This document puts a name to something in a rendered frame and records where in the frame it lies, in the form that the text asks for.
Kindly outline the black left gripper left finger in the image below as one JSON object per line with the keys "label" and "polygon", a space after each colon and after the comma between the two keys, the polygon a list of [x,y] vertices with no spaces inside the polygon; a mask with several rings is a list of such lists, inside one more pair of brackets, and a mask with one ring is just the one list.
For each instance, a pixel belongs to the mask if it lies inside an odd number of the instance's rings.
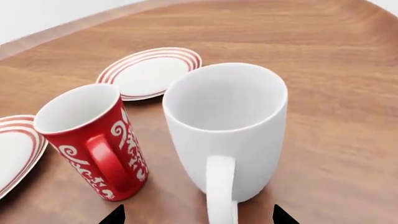
{"label": "black left gripper left finger", "polygon": [[98,224],[124,224],[125,219],[124,205],[119,205]]}

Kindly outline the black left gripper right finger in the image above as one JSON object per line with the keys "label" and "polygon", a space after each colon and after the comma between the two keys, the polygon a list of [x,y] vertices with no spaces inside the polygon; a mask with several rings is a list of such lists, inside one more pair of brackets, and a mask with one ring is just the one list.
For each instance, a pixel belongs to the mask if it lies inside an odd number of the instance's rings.
{"label": "black left gripper right finger", "polygon": [[283,208],[279,205],[274,205],[273,210],[273,223],[274,224],[300,224],[292,216],[290,216]]}

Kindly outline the red mug with white ornaments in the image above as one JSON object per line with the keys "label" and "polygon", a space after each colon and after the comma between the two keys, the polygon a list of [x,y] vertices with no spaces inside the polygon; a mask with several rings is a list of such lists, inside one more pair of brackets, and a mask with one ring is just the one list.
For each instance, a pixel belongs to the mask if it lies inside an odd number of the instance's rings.
{"label": "red mug with white ornaments", "polygon": [[122,201],[149,171],[119,90],[109,84],[72,89],[48,102],[34,128],[106,201]]}

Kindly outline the white ceramic mug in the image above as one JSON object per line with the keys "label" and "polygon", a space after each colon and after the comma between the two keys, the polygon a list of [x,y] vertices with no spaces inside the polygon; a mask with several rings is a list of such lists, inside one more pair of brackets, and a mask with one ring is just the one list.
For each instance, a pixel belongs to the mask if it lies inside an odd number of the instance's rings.
{"label": "white ceramic mug", "polygon": [[198,68],[165,92],[169,132],[185,171],[206,195],[209,224],[238,224],[238,203],[270,180],[287,102],[281,77],[248,63]]}

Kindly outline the white plate with red rings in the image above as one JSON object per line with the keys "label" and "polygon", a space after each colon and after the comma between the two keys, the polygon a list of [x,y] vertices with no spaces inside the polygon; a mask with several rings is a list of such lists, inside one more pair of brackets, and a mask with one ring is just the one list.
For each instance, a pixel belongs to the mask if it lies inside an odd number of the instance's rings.
{"label": "white plate with red rings", "polygon": [[35,131],[34,115],[0,118],[0,199],[40,160],[48,141]]}
{"label": "white plate with red rings", "polygon": [[96,83],[119,88],[124,101],[163,95],[168,86],[202,66],[200,55],[180,47],[161,47],[128,55],[105,68]]}

